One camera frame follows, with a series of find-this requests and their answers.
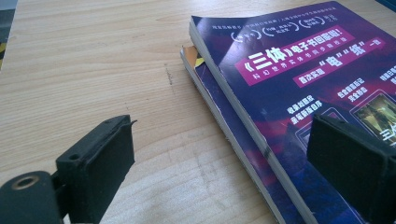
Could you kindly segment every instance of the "book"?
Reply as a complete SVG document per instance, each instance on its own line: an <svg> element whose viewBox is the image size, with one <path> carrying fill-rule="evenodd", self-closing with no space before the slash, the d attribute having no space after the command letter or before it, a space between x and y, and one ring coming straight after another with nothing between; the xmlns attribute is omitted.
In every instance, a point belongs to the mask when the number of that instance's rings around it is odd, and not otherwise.
<svg viewBox="0 0 396 224"><path fill-rule="evenodd" d="M17 2L17 0L6 0L0 6L0 69L6 53L9 31L11 30Z"/></svg>
<svg viewBox="0 0 396 224"><path fill-rule="evenodd" d="M396 12L396 0L376 0L376 1Z"/></svg>
<svg viewBox="0 0 396 224"><path fill-rule="evenodd" d="M267 160L206 67L205 62L198 57L196 48L183 48L180 55L197 89L267 202L276 221L278 223L304 223Z"/></svg>
<svg viewBox="0 0 396 224"><path fill-rule="evenodd" d="M190 35L305 222L364 223L306 159L312 116L395 147L396 39L337 2L191 17Z"/></svg>

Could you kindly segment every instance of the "light wood grain surface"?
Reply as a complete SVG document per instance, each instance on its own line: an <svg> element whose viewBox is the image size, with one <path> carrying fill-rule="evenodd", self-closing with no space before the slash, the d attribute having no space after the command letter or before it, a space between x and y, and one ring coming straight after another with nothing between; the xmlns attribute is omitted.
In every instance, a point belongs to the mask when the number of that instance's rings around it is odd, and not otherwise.
<svg viewBox="0 0 396 224"><path fill-rule="evenodd" d="M0 184L130 114L136 163L102 223L275 223L183 67L190 15L322 1L20 0L0 74ZM396 36L374 0L339 1Z"/></svg>

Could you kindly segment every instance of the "black clamp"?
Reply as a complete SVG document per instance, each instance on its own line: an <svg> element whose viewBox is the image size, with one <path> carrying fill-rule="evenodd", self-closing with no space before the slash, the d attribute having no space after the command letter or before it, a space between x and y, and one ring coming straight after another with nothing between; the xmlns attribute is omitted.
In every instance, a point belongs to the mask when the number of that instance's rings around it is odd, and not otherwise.
<svg viewBox="0 0 396 224"><path fill-rule="evenodd" d="M100 123L56 160L0 188L1 223L99 223L134 164L129 115Z"/></svg>
<svg viewBox="0 0 396 224"><path fill-rule="evenodd" d="M314 116L308 160L372 224L396 219L396 149L340 119Z"/></svg>

